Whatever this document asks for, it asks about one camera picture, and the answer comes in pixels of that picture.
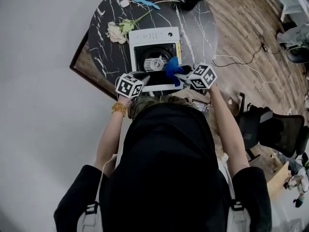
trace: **blue object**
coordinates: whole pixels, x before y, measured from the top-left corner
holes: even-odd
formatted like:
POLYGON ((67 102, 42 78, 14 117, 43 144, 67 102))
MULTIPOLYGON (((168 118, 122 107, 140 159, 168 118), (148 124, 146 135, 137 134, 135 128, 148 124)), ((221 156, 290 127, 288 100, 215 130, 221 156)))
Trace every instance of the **blue object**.
POLYGON ((176 87, 180 86, 180 81, 175 76, 176 73, 183 74, 183 68, 178 65, 178 57, 173 57, 169 60, 165 73, 169 79, 174 81, 176 87))
POLYGON ((152 2, 149 2, 149 1, 146 1, 146 0, 132 0, 133 2, 141 2, 145 5, 148 5, 148 6, 153 6, 155 9, 159 10, 160 7, 158 5, 155 5, 154 3, 152 2))

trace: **green leaves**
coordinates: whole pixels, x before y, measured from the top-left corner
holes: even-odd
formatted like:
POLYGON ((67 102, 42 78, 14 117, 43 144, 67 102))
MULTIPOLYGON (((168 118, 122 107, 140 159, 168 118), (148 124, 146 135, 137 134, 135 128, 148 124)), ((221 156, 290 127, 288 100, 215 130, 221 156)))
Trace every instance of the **green leaves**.
POLYGON ((120 17, 120 19, 122 19, 122 22, 119 23, 119 28, 121 31, 122 35, 126 35, 127 33, 129 33, 130 31, 132 31, 135 28, 135 25, 142 20, 147 14, 149 14, 152 10, 150 10, 149 12, 147 12, 146 14, 144 14, 143 16, 141 16, 140 18, 136 19, 136 20, 129 20, 129 19, 122 19, 120 17))

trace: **black shirt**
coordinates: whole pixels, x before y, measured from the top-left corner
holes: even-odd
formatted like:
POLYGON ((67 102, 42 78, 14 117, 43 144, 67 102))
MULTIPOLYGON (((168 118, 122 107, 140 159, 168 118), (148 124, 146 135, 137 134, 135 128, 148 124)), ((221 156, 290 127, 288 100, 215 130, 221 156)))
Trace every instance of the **black shirt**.
MULTIPOLYGON (((101 171, 84 166, 61 200, 57 230, 76 231, 95 200, 101 171)), ((271 231, 263 171, 246 168, 233 178, 236 198, 251 216, 251 231, 271 231)), ((163 103, 132 122, 120 164, 102 181, 99 202, 104 232, 226 231, 230 193, 218 169, 214 142, 198 110, 163 103)))

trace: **white backpack strap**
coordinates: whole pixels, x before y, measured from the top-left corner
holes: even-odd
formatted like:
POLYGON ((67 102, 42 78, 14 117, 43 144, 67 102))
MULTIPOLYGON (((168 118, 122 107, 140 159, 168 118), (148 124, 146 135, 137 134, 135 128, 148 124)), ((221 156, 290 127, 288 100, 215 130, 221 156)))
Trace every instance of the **white backpack strap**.
POLYGON ((102 175, 97 190, 96 201, 87 206, 86 211, 80 216, 77 222, 77 232, 103 232, 101 208, 99 205, 99 194, 103 175, 106 172, 112 173, 115 170, 117 155, 114 154, 112 158, 104 165, 102 175))
POLYGON ((232 203, 228 211, 227 219, 227 232, 249 232, 250 231, 250 222, 251 218, 246 208, 244 208, 240 201, 236 200, 233 182, 231 175, 227 168, 228 157, 225 154, 223 157, 224 161, 218 159, 219 170, 223 173, 230 191, 232 203))

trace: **camouflage pants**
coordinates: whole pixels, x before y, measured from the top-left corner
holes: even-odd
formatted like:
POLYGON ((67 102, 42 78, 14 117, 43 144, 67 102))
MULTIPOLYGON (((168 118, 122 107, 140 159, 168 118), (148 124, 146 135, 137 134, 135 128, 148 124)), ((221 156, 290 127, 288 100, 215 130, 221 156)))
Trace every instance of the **camouflage pants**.
POLYGON ((177 96, 165 95, 159 97, 151 97, 151 96, 141 96, 137 98, 128 108, 128 117, 131 119, 135 119, 136 116, 143 111, 144 109, 154 106, 160 103, 174 103, 184 106, 190 106, 196 108, 193 104, 189 102, 188 99, 183 99, 177 96))

